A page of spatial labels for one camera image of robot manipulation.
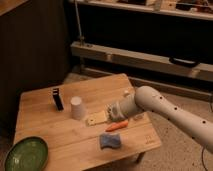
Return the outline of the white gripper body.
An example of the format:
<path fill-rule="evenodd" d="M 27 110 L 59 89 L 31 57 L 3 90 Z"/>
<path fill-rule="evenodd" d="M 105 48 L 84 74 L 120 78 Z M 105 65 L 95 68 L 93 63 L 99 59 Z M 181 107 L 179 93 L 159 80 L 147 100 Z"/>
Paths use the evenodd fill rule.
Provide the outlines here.
<path fill-rule="evenodd" d="M 107 107 L 108 118 L 112 122 L 120 122 L 142 112 L 136 105 L 133 95 L 128 95 L 121 100 L 113 102 Z"/>

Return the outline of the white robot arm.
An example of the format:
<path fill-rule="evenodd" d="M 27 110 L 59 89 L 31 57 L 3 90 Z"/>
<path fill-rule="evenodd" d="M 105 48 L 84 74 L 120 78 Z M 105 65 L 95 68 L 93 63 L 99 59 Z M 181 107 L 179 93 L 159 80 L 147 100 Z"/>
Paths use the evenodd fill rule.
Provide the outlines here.
<path fill-rule="evenodd" d="M 90 114 L 88 126 L 107 122 L 121 122 L 146 111 L 153 111 L 168 119 L 195 142 L 213 153 L 213 123 L 181 109 L 168 101 L 159 91 L 142 86 L 107 106 L 105 110 Z"/>

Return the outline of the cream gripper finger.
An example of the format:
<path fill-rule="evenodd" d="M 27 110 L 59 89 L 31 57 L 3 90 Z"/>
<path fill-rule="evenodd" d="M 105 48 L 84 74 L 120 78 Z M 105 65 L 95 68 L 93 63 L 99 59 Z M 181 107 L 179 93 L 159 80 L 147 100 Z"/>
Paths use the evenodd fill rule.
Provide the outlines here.
<path fill-rule="evenodd" d="M 101 124 L 101 123 L 104 123 L 106 121 L 107 121 L 107 115 L 106 115 L 106 112 L 104 110 L 99 111 L 97 113 L 90 114 L 86 119 L 86 123 L 89 126 Z"/>

